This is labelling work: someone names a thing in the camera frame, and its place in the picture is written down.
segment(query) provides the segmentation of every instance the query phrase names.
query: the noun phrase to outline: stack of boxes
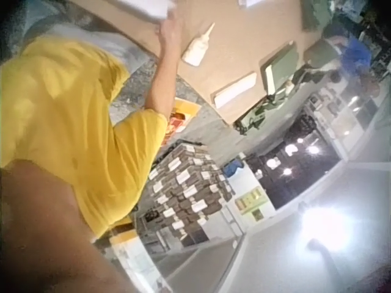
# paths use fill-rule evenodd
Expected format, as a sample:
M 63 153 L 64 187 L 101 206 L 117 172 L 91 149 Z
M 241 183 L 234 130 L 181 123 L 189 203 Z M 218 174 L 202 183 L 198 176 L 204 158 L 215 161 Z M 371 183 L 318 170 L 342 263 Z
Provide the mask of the stack of boxes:
M 205 146 L 181 143 L 151 171 L 144 195 L 153 198 L 157 211 L 148 229 L 169 227 L 182 239 L 199 230 L 233 191 Z

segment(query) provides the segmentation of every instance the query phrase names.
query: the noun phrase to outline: hand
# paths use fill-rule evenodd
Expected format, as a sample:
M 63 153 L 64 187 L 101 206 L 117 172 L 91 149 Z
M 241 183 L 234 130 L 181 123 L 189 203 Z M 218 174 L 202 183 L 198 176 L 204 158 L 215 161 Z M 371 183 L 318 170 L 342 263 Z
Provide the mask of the hand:
M 176 9 L 170 10 L 166 20 L 160 23 L 158 31 L 161 45 L 161 57 L 170 55 L 180 58 L 182 41 L 182 23 Z

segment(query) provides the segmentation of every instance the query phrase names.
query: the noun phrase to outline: white bottle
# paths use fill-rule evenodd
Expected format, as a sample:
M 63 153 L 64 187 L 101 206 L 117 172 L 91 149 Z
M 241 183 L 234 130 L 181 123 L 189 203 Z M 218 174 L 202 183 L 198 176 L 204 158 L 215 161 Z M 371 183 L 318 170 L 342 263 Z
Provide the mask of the white bottle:
M 186 63 L 199 66 L 207 49 L 209 48 L 209 36 L 214 28 L 213 23 L 208 31 L 198 38 L 195 38 L 189 45 L 188 49 L 183 53 L 182 60 Z

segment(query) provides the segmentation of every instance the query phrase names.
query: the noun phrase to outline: brown table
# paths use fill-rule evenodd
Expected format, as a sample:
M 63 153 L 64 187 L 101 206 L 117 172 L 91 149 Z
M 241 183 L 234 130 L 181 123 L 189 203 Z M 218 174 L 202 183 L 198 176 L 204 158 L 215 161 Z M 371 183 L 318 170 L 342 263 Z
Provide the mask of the brown table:
M 71 1 L 112 24 L 147 51 L 159 54 L 155 25 L 113 4 L 115 0 Z M 241 9 L 237 0 L 178 0 L 178 6 L 185 19 L 183 50 L 197 34 L 216 23 L 201 65 L 192 67 L 182 62 L 178 71 L 206 102 L 214 107 L 213 93 L 251 71 L 258 73 L 254 88 L 216 109 L 228 124 L 266 95 L 261 64 L 292 40 L 302 57 L 320 37 L 320 32 L 302 31 L 300 0 L 265 0 L 249 9 Z

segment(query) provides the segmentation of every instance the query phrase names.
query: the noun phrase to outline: yellow shirt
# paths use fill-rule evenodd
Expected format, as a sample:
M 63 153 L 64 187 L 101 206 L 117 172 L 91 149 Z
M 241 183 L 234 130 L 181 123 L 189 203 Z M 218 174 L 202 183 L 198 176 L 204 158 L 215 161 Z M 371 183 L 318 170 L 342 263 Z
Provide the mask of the yellow shirt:
M 167 128 L 153 110 L 113 127 L 109 105 L 128 78 L 105 52 L 52 37 L 1 67 L 1 167 L 29 160 L 72 185 L 97 237 L 137 203 Z

